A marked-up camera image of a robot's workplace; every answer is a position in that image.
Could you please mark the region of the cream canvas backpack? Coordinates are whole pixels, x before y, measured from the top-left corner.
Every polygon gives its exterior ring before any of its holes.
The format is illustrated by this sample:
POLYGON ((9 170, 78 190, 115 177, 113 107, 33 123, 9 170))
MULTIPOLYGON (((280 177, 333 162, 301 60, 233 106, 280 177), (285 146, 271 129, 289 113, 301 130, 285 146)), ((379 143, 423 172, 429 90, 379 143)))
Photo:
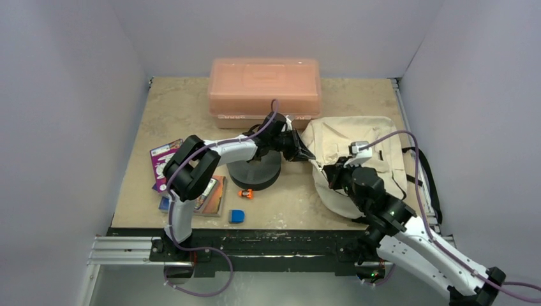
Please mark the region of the cream canvas backpack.
MULTIPOLYGON (((308 124, 301 138, 316 157, 308 162, 315 190, 307 208, 300 211, 304 225, 312 221, 316 227, 333 230, 363 228, 363 224, 354 221, 362 213, 343 191, 329 189, 321 170, 340 157, 348 157, 351 142, 372 143, 394 131, 394 121, 382 116, 324 117, 308 124)), ((429 223, 436 223, 436 214, 430 207, 432 201, 424 191, 426 176, 419 173, 419 183, 414 184, 415 155, 408 135, 392 136, 376 144, 372 151, 372 158, 364 166, 377 171, 386 191, 401 198, 416 213, 420 212, 419 204, 423 204, 429 223)))

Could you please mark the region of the purple treehouse book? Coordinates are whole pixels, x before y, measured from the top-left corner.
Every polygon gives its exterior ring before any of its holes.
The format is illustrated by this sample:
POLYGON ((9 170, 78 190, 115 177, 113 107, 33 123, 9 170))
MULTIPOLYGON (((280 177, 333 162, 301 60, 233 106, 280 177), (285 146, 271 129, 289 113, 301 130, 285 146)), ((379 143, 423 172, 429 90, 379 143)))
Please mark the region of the purple treehouse book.
POLYGON ((149 151, 155 180, 152 188, 162 196, 166 196, 167 193, 167 181, 163 170, 183 142, 184 140, 180 138, 149 151))

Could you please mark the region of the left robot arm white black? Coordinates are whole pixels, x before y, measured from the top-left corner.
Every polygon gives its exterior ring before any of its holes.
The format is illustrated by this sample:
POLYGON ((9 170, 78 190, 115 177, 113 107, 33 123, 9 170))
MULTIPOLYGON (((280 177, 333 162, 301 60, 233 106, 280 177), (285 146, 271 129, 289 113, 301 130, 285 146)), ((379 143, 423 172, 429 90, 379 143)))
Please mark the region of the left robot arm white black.
POLYGON ((253 129, 224 140, 187 137, 163 169, 170 200, 165 233, 169 237, 165 252, 176 261, 190 252, 186 240, 192 234, 196 199, 205 191, 216 168, 239 161, 251 161, 270 151, 282 153, 287 161, 310 161, 315 156, 303 143, 291 120, 271 112, 253 129))

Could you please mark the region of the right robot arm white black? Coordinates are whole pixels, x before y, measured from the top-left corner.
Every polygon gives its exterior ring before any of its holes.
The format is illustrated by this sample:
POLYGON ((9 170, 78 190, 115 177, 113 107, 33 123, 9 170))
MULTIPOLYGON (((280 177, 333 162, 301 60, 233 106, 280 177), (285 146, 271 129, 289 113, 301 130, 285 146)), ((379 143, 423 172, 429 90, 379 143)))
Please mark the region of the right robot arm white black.
POLYGON ((332 190, 343 190, 365 214, 367 229, 358 242, 366 259, 379 256, 424 281, 449 305, 492 305, 506 275, 480 265, 425 226, 405 202, 389 194, 376 170, 347 166, 340 158, 323 167, 332 190))

